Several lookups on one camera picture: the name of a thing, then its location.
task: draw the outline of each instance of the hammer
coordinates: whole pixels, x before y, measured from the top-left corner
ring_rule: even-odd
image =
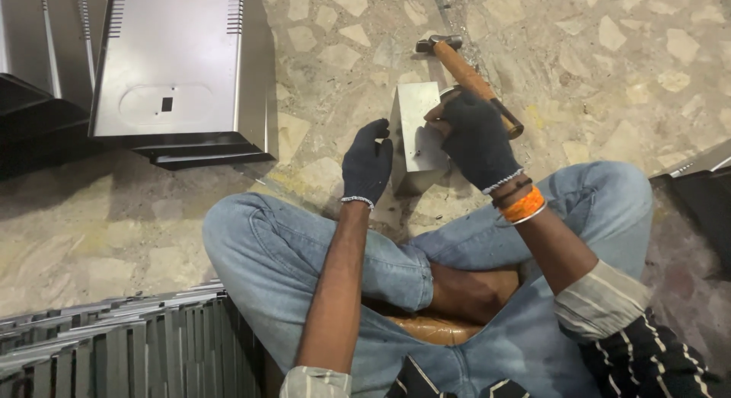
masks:
[[[502,113],[502,122],[508,136],[511,140],[516,139],[520,134],[523,134],[523,124],[498,100],[490,84],[480,77],[480,74],[477,74],[477,71],[467,64],[462,56],[457,54],[456,50],[461,47],[461,35],[432,35],[426,40],[416,42],[417,53],[434,52],[439,61],[452,73],[452,76],[462,87],[495,105]]]

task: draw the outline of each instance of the striped shirt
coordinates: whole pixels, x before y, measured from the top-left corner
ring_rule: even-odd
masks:
[[[678,341],[669,328],[655,323],[648,308],[650,296],[634,278],[599,261],[590,273],[560,292],[553,305],[562,332],[579,345],[603,397],[721,396],[714,392],[726,387],[708,372],[699,353]],[[351,388],[350,375],[297,366],[288,372],[279,396],[348,398]],[[495,398],[530,396],[507,379],[486,389]],[[411,396],[455,395],[438,391],[407,356],[386,397]]]

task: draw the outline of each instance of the foot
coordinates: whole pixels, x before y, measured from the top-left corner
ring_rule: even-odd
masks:
[[[486,325],[518,288],[517,266],[462,271],[431,263],[434,295],[427,310]]]

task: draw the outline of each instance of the glove cuff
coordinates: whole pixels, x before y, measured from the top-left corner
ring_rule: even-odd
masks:
[[[513,178],[516,178],[517,176],[521,175],[523,173],[524,168],[520,167],[515,173],[503,178],[502,180],[498,181],[497,183],[491,185],[488,188],[485,188],[482,190],[482,194],[485,194],[486,196],[493,192],[496,188],[500,187],[501,185],[505,184],[506,182],[510,181]]]
[[[376,206],[373,205],[373,201],[371,201],[371,200],[369,200],[368,198],[365,198],[365,197],[359,197],[359,196],[342,197],[340,201],[341,202],[344,202],[344,203],[346,203],[348,201],[362,201],[362,202],[368,204],[368,208],[371,211],[373,211],[373,209],[376,208]]]

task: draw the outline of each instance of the black glove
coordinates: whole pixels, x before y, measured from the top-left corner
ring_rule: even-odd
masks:
[[[452,126],[442,150],[483,194],[523,172],[494,105],[464,91],[444,105],[442,118]]]
[[[391,175],[393,163],[393,142],[385,139],[389,135],[388,120],[376,120],[358,131],[353,145],[343,158],[342,201],[360,200],[368,203],[370,209],[383,194]]]

